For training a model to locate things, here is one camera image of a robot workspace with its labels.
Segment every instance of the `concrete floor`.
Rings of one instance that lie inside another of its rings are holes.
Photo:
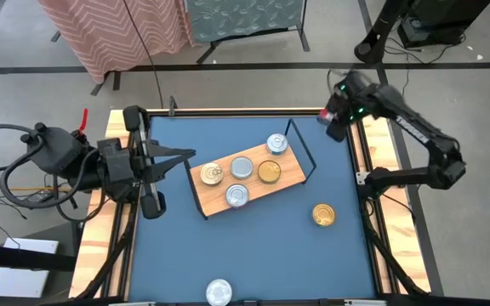
[[[375,20],[382,1],[367,0]],[[365,35],[356,0],[309,1],[306,33],[311,52],[304,53],[296,32],[223,43],[207,62],[357,62],[352,50]],[[0,67],[76,66],[80,62],[55,33],[37,2],[10,1],[0,13]],[[466,32],[462,45],[450,48],[441,62],[490,62],[490,5]],[[193,64],[206,47],[185,48],[179,54],[159,54],[157,64]],[[430,60],[440,52],[429,47],[420,55]],[[385,62],[404,62],[387,55]],[[377,80],[375,71],[365,71]],[[324,70],[180,71],[160,72],[162,96],[174,95],[180,107],[323,106],[328,98]],[[387,71],[389,82],[401,88],[406,71]],[[406,99],[435,125],[460,140],[467,174],[449,191],[420,189],[426,222],[447,296],[490,298],[490,69],[410,71]],[[160,105],[150,72],[124,72],[121,89],[112,91],[112,76],[99,94],[86,73],[0,75],[0,122],[78,127],[84,107],[90,109],[87,135],[101,139],[111,109],[127,105]],[[0,131],[0,165],[23,153],[18,133]],[[412,164],[423,165],[422,147],[406,139]],[[16,186],[43,183],[32,165],[12,177]],[[88,196],[77,198],[84,216]],[[0,206],[0,224],[16,237],[64,224],[54,209],[25,211],[27,221]],[[5,234],[0,230],[0,243]]]

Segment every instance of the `blue table surface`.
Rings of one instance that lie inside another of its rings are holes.
[[[158,219],[139,217],[130,302],[205,302],[208,283],[218,278],[232,285],[232,300],[374,297],[348,144],[330,139],[313,116],[294,120],[317,163],[307,184],[207,221],[196,210],[182,164],[157,184],[168,209]],[[151,136],[167,147],[195,149],[194,167],[263,144],[284,133],[287,121],[154,117]],[[288,140],[307,174],[312,165],[292,128]],[[322,202],[338,215],[327,228],[311,218]]]

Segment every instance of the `gold can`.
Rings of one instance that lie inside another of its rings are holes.
[[[336,212],[330,205],[324,203],[315,205],[311,216],[313,216],[315,223],[322,227],[330,226],[336,220]]]
[[[209,186],[216,186],[222,181],[222,167],[216,162],[209,162],[202,167],[202,182]]]
[[[263,161],[259,166],[259,178],[266,184],[274,184],[281,177],[281,167],[274,161]]]

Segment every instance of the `pink striped fabric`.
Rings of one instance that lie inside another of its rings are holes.
[[[146,59],[123,0],[38,0],[96,83]],[[151,55],[188,42],[191,25],[182,0],[126,0]]]

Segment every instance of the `silver can lid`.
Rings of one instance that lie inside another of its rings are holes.
[[[211,306],[226,306],[231,301],[231,286],[226,280],[213,280],[205,296]]]
[[[226,202],[234,208],[239,208],[248,202],[248,189],[242,184],[233,184],[226,190]]]
[[[272,154],[281,154],[288,148],[288,141],[285,135],[274,133],[268,137],[266,145]]]
[[[239,156],[231,161],[231,175],[236,179],[247,179],[253,174],[253,161],[245,156]]]

